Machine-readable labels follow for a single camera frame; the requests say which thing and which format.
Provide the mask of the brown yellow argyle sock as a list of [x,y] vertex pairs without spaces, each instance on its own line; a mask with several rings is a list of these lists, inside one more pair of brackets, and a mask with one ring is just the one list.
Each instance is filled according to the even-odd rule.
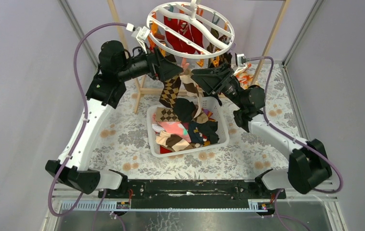
[[174,76],[163,82],[164,88],[160,94],[159,102],[168,108],[173,108],[181,87],[181,79],[179,76]]

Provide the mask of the dark green sock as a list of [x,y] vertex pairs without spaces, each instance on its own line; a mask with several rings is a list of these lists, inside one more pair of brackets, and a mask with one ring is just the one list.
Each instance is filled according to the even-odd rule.
[[193,120],[197,107],[193,102],[185,98],[177,98],[175,100],[173,111],[178,119],[185,123]]

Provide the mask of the white round sock hanger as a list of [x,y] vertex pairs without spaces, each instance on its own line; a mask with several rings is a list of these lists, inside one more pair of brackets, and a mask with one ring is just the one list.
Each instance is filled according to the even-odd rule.
[[235,31],[218,11],[198,0],[156,6],[146,19],[150,48],[187,59],[215,59],[234,46]]

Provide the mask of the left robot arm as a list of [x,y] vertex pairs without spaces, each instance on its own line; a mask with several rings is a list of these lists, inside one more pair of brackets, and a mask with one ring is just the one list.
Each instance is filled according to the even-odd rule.
[[143,75],[166,81],[183,72],[183,68],[165,58],[159,48],[149,53],[144,53],[141,47],[136,49],[139,53],[131,56],[120,41],[108,41],[101,46],[98,71],[85,94],[86,107],[78,125],[58,159],[47,161],[45,166],[57,182],[84,194],[109,189],[117,198],[126,195],[125,175],[89,167],[102,125],[126,92],[126,81]]

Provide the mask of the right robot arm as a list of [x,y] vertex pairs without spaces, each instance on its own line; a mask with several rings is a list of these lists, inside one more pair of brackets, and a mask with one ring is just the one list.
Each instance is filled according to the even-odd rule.
[[268,170],[256,177],[254,191],[258,197],[267,198],[276,189],[290,187],[307,194],[332,176],[324,145],[317,139],[294,138],[269,122],[264,89],[258,85],[242,88],[230,65],[194,69],[192,79],[206,94],[222,93],[231,100],[238,106],[233,112],[236,125],[262,138],[288,159],[287,168]]

